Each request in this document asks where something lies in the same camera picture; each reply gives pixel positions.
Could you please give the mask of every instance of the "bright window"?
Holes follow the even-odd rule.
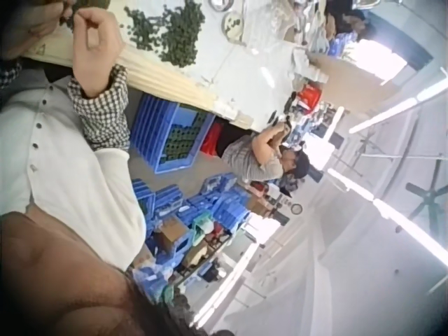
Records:
[[[407,65],[403,58],[387,47],[369,40],[348,45],[343,58],[382,79],[383,84],[397,76]]]

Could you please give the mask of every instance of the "round clock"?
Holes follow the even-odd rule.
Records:
[[[291,212],[293,215],[300,215],[303,212],[303,207],[300,204],[293,204],[291,206]]]

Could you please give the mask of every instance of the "plastic bag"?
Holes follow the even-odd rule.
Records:
[[[258,52],[269,52],[294,23],[293,8],[287,0],[271,0],[264,6],[249,7],[244,16],[242,42]]]

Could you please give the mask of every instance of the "finger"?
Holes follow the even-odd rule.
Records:
[[[13,58],[17,58],[23,55],[26,51],[28,51],[32,46],[34,46],[37,42],[39,42],[38,37],[30,36],[26,41],[22,42],[20,45],[16,45],[2,55],[6,60],[11,60]]]
[[[83,17],[84,20],[91,21],[98,26],[109,19],[109,13],[107,10],[96,7],[80,8],[77,11],[77,14]]]
[[[82,8],[78,10],[91,27],[98,29],[99,44],[109,44],[117,39],[118,27],[115,15],[102,8]]]
[[[59,21],[53,21],[48,23],[40,24],[39,26],[35,26],[29,30],[29,33],[37,38],[44,37],[46,35],[49,35],[53,33],[57,26],[59,24]]]
[[[87,22],[78,13],[73,17],[73,49],[75,52],[83,52],[88,48]]]
[[[68,7],[64,10],[62,17],[68,20],[73,15],[73,9],[71,7]]]

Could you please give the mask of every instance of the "fan blade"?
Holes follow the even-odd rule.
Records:
[[[414,218],[417,217],[418,214],[421,213],[421,211],[424,209],[424,207],[425,207],[425,204],[420,203],[420,205],[415,210],[413,210],[413,212],[407,217],[407,219],[412,221]]]
[[[441,189],[437,190],[435,192],[435,196],[442,196],[448,194],[448,184],[445,187],[441,187]]]
[[[425,198],[426,194],[428,193],[426,190],[412,183],[406,183],[406,190],[417,196],[420,196],[421,198]]]
[[[431,181],[430,190],[434,190],[434,188],[435,188],[435,183],[437,182],[437,177],[439,176],[439,171],[440,171],[440,165],[441,164],[442,164],[442,161],[440,159],[435,161],[433,180]]]
[[[437,206],[432,204],[428,206],[429,213],[429,230],[431,232],[431,236],[435,239],[439,239],[439,220],[438,220],[438,211]]]

